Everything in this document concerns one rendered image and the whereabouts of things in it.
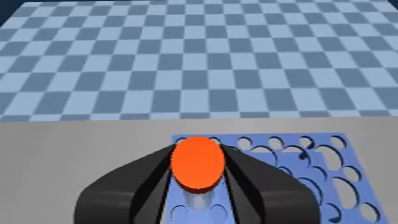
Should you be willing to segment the blue perforated tube rack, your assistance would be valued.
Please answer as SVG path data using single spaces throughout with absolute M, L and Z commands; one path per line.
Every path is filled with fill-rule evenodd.
M 342 133 L 214 134 L 210 138 L 273 165 L 310 187 L 321 224 L 388 224 L 356 151 Z M 162 224 L 237 224 L 228 184 L 207 196 L 170 186 Z

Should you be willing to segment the orange oval object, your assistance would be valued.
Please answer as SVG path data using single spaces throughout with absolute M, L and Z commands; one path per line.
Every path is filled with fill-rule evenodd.
M 186 190 L 189 207 L 196 210 L 210 208 L 225 169 L 226 156 L 216 140 L 205 136 L 186 138 L 171 153 L 171 171 Z

